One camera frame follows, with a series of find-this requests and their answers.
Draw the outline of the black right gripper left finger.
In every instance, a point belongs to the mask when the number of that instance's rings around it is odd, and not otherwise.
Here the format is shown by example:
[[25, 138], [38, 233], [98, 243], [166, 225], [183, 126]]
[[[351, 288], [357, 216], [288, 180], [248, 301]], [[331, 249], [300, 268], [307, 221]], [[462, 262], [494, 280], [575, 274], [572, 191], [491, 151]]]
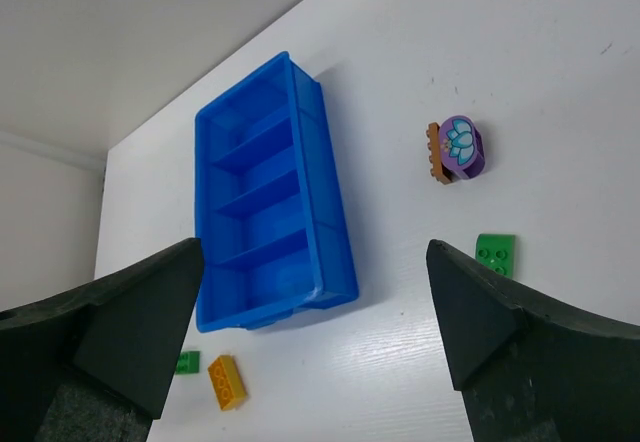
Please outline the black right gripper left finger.
[[204, 271], [187, 238], [1, 313], [4, 441], [144, 441], [161, 417]]

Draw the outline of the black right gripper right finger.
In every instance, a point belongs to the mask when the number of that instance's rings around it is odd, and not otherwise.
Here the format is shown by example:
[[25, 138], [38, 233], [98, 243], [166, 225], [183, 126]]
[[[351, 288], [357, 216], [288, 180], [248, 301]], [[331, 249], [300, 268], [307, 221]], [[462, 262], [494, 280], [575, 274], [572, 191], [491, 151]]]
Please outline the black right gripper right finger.
[[636, 441], [639, 328], [554, 299], [433, 239], [431, 294], [476, 441]]

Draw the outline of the purple flower lego piece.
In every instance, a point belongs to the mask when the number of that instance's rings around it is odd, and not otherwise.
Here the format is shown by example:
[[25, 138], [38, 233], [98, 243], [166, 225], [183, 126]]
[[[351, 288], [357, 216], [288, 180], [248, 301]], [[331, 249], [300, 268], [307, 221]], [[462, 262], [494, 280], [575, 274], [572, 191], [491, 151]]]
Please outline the purple flower lego piece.
[[482, 137], [472, 120], [456, 115], [444, 121], [438, 130], [442, 164], [460, 179], [470, 180], [484, 170]]

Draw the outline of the brown lego plate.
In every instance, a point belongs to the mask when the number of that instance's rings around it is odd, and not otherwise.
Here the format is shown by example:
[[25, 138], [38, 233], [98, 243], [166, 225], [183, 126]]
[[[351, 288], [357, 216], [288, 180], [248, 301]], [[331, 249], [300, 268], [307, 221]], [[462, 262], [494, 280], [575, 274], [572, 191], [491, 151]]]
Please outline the brown lego plate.
[[442, 155], [439, 142], [439, 125], [432, 122], [428, 125], [427, 131], [427, 148], [429, 150], [429, 162], [431, 164], [431, 176], [443, 185], [453, 182], [453, 176], [442, 162]]

